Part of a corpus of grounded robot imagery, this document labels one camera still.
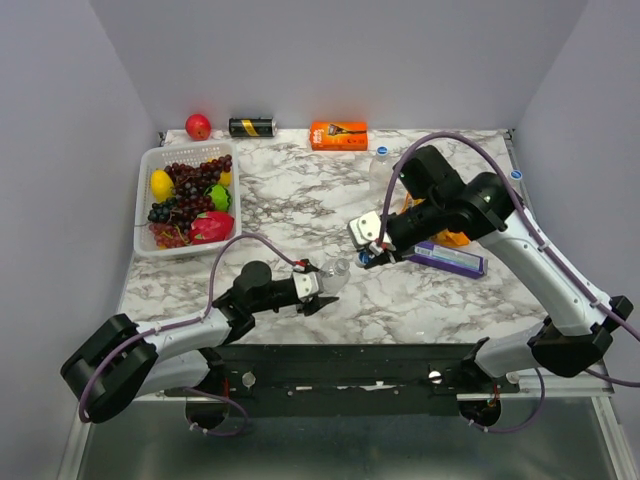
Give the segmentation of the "clear bottle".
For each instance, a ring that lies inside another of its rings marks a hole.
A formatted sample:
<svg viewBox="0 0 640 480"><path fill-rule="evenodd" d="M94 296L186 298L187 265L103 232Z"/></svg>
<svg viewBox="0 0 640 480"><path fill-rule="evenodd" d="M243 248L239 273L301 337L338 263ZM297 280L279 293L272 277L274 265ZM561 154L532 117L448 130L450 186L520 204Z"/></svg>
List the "clear bottle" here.
<svg viewBox="0 0 640 480"><path fill-rule="evenodd" d="M369 187L376 196L384 196L393 174L393 159L388 153L385 157L375 155L369 166Z"/></svg>
<svg viewBox="0 0 640 480"><path fill-rule="evenodd" d="M350 279L350 262L344 258L327 260L319 272L322 293L335 296Z"/></svg>

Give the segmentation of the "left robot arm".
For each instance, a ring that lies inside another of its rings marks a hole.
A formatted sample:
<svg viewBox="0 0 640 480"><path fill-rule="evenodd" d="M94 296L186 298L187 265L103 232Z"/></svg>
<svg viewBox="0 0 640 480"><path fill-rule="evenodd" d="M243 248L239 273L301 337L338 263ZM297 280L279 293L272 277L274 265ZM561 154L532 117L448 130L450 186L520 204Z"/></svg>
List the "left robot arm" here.
<svg viewBox="0 0 640 480"><path fill-rule="evenodd" d="M209 395L221 385L217 365L200 360L173 379L160 367L184 354L236 342L255 327L256 313L294 306L310 316L337 300L325 289L322 272L308 262L289 278L275 280L266 263L251 261L223 295L193 317L148 327L125 314L110 317L63 363L60 374L79 401L84 423L114 418L145 391L187 387Z"/></svg>

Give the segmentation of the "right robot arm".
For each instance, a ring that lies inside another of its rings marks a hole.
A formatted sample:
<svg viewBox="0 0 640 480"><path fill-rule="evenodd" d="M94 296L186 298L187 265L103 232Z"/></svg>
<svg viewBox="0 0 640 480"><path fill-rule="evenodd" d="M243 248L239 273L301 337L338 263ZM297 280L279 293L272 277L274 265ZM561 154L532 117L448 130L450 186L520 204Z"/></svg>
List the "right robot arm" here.
<svg viewBox="0 0 640 480"><path fill-rule="evenodd" d="M426 146L401 165L399 177L418 205L388 217L371 211L347 226L354 247L369 257L366 268L404 261L441 231L462 233L500 259L547 313L528 330L479 340L459 370L467 389L480 392L509 372L536 367L572 378L603 358L632 303L589 282L498 174L464 182L437 148Z"/></svg>

